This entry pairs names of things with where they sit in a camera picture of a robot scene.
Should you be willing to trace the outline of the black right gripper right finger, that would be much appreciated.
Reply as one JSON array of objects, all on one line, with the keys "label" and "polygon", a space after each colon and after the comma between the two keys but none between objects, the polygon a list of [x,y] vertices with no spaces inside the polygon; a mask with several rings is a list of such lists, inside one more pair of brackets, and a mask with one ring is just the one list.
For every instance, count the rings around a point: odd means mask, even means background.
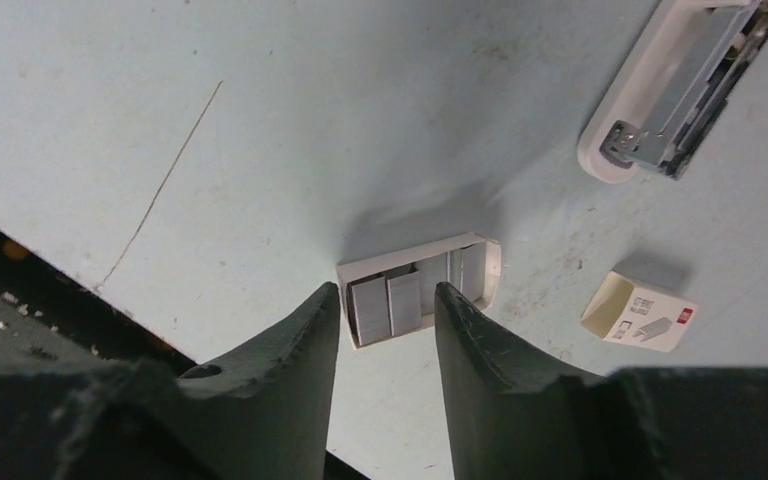
[{"label": "black right gripper right finger", "polygon": [[620,379],[565,363],[435,290],[435,341],[458,479],[653,479]]}]

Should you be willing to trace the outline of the white stapler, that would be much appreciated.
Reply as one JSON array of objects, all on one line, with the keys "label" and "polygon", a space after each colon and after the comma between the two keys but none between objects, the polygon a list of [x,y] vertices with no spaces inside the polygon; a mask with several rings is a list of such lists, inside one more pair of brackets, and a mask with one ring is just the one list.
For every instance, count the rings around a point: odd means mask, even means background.
[{"label": "white stapler", "polygon": [[592,177],[678,180],[768,41],[768,1],[662,1],[579,137]]}]

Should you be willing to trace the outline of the grey staple strip block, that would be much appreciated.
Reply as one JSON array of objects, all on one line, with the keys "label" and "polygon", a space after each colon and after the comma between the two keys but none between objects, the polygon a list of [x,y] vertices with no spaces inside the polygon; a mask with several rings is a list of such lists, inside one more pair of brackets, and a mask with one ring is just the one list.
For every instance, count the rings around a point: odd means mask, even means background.
[{"label": "grey staple strip block", "polygon": [[476,233],[338,265],[340,299],[353,347],[433,326],[440,283],[451,284],[478,309],[487,309],[501,271],[500,243]]}]

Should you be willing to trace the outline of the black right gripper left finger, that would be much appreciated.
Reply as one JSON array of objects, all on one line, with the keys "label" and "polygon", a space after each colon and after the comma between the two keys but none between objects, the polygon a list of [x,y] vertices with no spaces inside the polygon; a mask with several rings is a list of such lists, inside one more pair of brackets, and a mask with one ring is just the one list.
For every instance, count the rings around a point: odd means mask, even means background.
[{"label": "black right gripper left finger", "polygon": [[181,376],[148,360],[89,370],[59,446],[63,479],[319,479],[340,334],[334,283]]}]

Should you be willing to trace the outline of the white staple box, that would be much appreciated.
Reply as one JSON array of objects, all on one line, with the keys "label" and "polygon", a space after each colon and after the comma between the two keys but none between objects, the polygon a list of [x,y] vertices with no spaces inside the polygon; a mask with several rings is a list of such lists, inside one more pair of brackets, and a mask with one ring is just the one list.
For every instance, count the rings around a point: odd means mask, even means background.
[{"label": "white staple box", "polygon": [[698,313],[697,304],[669,290],[611,271],[584,310],[581,326],[605,342],[668,353]]}]

